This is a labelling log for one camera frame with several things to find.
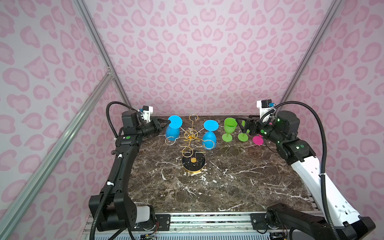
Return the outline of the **green wine glass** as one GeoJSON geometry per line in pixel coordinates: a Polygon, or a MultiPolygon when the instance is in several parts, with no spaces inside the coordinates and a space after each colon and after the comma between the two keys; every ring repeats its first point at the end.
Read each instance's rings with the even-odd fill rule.
{"type": "Polygon", "coordinates": [[[232,133],[236,130],[237,128],[237,121],[234,118],[226,118],[224,121],[224,131],[226,132],[225,134],[222,135],[222,139],[224,142],[228,143],[233,140],[232,133]]]}
{"type": "MultiPolygon", "coordinates": [[[[246,123],[245,121],[242,121],[241,126],[244,127],[245,123],[246,123]]],[[[244,133],[239,133],[238,134],[238,139],[241,142],[247,142],[249,140],[249,136],[247,134],[244,134],[244,133]]]]}

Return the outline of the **blue wine glass front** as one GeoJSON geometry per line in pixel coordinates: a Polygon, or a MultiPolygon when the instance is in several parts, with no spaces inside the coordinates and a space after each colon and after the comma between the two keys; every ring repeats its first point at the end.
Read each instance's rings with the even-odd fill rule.
{"type": "Polygon", "coordinates": [[[170,121],[170,124],[166,129],[166,139],[173,142],[179,137],[183,120],[181,117],[176,115],[170,116],[168,120],[170,121]]]}

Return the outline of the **blue wine glass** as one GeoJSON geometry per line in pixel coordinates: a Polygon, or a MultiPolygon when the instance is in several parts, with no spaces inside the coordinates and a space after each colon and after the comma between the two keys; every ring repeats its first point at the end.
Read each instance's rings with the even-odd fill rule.
{"type": "Polygon", "coordinates": [[[204,129],[207,131],[203,136],[203,146],[206,150],[212,150],[216,147],[217,137],[215,131],[219,128],[219,124],[214,120],[204,122],[204,129]]]}
{"type": "Polygon", "coordinates": [[[168,120],[170,121],[170,124],[166,129],[166,139],[173,142],[179,137],[183,120],[181,117],[176,115],[170,116],[168,120]]]}

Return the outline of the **pink wine glass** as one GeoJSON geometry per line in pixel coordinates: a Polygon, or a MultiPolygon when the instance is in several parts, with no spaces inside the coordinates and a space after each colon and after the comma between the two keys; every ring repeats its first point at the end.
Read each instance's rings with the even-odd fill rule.
{"type": "Polygon", "coordinates": [[[262,146],[264,144],[264,139],[263,137],[256,135],[252,138],[253,142],[257,146],[262,146]]]}

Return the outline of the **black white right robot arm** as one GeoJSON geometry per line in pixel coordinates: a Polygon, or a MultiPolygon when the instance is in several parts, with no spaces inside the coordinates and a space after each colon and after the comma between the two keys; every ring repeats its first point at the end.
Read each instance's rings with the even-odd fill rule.
{"type": "Polygon", "coordinates": [[[376,228],[371,218],[363,217],[349,204],[326,175],[314,150],[298,138],[300,120],[296,114],[280,111],[273,123],[255,117],[236,121],[243,133],[259,135],[276,145],[277,153],[299,175],[324,214],[313,216],[275,204],[266,212],[267,228],[287,226],[315,240],[361,240],[376,228]]]}

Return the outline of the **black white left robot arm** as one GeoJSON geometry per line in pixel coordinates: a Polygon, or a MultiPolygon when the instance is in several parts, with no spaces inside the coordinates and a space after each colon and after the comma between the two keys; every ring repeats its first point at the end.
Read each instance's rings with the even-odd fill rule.
{"type": "Polygon", "coordinates": [[[91,232],[133,229],[151,230],[156,225],[154,207],[137,206],[128,194],[132,167],[145,138],[157,136],[167,128],[167,119],[151,118],[146,122],[141,112],[122,114],[123,127],[111,152],[115,160],[106,184],[96,196],[91,196],[89,208],[94,218],[91,232]]]}

